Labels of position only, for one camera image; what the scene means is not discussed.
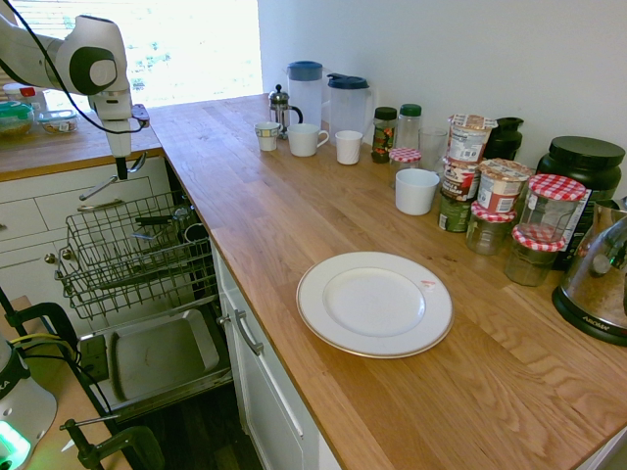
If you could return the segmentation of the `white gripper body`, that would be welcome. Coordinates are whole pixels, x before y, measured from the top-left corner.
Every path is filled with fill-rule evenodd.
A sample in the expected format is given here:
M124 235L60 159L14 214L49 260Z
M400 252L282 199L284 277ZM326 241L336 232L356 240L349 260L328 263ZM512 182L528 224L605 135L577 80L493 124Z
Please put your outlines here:
M88 97L91 109L100 119L116 158L131 154L130 122L131 94L129 90L101 92Z

